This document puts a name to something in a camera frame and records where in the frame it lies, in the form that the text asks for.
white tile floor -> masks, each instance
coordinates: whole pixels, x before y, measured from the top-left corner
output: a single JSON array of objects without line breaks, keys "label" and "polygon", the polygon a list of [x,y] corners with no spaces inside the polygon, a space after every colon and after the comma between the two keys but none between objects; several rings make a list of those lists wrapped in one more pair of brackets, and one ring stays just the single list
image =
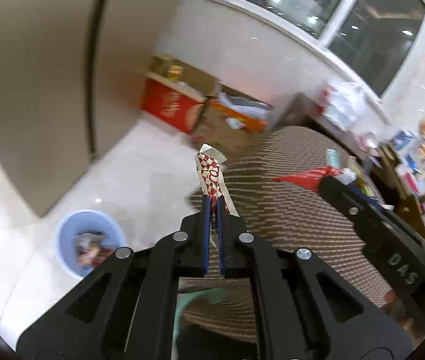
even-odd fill
[{"label": "white tile floor", "polygon": [[194,212],[186,200],[199,187],[194,154],[182,133],[143,115],[41,219],[0,167],[0,334],[12,348],[77,283],[55,258],[58,222],[78,209],[98,209],[118,221],[132,249],[150,247]]}]

orange box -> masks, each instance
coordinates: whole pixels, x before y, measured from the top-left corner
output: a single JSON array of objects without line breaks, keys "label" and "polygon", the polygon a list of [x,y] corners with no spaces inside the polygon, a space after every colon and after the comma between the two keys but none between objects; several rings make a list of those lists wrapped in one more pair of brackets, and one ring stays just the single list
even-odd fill
[{"label": "orange box", "polygon": [[[259,102],[254,97],[225,85],[222,86],[221,91],[229,96],[239,96]],[[244,123],[244,126],[239,130],[231,129],[226,122],[229,117],[239,120]],[[217,99],[211,99],[191,135],[191,141],[196,147],[200,147],[203,143],[214,146],[229,158],[259,142],[266,127],[265,121],[243,115],[220,104]]]},{"label": "orange box", "polygon": [[[164,76],[172,64],[183,68],[180,82]],[[164,55],[153,58],[146,77],[142,109],[188,134],[194,130],[204,103],[216,95],[219,86],[216,77]]]}]

blue trash bin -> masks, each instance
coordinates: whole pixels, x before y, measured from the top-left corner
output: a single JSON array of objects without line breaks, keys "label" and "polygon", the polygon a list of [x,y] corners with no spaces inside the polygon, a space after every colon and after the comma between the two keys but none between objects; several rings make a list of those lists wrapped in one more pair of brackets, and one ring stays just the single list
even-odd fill
[{"label": "blue trash bin", "polygon": [[101,232],[106,238],[101,246],[112,249],[127,246],[121,227],[110,216],[96,210],[79,210],[70,214],[56,230],[56,256],[67,273],[81,280],[94,268],[84,268],[77,263],[74,238],[85,232]]}]

plastic bag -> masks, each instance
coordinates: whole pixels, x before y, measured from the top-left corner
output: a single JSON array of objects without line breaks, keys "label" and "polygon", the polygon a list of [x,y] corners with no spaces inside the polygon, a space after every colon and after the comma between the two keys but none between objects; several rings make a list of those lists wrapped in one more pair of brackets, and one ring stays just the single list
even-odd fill
[{"label": "plastic bag", "polygon": [[328,105],[324,116],[341,130],[349,131],[366,107],[361,87],[354,82],[335,79],[328,84],[325,93]]},{"label": "plastic bag", "polygon": [[253,102],[244,97],[228,96],[224,92],[219,92],[217,99],[220,104],[239,112],[240,114],[252,117],[253,119],[268,119],[269,109],[271,106],[267,104]]}]

snack wrapper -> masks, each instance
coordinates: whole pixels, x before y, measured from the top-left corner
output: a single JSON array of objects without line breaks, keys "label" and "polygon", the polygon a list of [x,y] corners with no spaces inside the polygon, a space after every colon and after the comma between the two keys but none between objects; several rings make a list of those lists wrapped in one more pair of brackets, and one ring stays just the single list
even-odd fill
[{"label": "snack wrapper", "polygon": [[299,185],[303,188],[318,193],[319,184],[323,177],[337,176],[343,172],[340,169],[331,166],[322,166],[317,169],[307,170],[305,172],[294,173],[292,175],[276,177],[273,181],[289,181],[293,184]]},{"label": "snack wrapper", "polygon": [[216,212],[216,201],[224,196],[226,211],[232,215],[239,216],[224,183],[223,173],[220,165],[226,157],[214,149],[214,147],[204,144],[196,156],[197,175],[201,183],[202,193],[211,198],[211,212]]}]

